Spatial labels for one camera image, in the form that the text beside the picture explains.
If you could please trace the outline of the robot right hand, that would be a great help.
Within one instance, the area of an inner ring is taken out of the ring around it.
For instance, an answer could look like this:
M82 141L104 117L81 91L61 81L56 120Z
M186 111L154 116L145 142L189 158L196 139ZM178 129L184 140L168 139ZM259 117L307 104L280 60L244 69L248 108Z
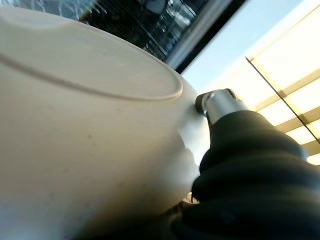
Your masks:
M195 100L210 147L191 193L197 204L171 225L180 240L317 240L320 170L295 140L228 88Z

